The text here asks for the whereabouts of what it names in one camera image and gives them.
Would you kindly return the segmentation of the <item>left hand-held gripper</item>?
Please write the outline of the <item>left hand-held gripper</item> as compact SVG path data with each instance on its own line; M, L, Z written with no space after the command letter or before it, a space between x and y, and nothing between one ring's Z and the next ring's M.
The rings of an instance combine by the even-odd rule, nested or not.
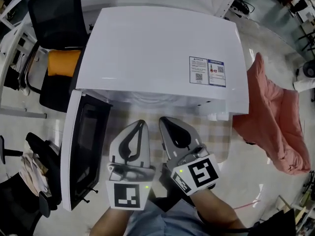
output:
M125 127L112 141L109 156L106 188L110 207L144 209L156 174L150 166L146 122L140 119Z

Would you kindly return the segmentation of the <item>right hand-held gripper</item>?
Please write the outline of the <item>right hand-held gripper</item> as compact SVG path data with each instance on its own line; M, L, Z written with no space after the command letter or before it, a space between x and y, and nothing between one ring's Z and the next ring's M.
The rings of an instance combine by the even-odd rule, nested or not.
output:
M170 159L166 165L179 188L190 196L215 185L220 174L215 155L201 145L195 128L171 117L161 117L158 124L164 150Z

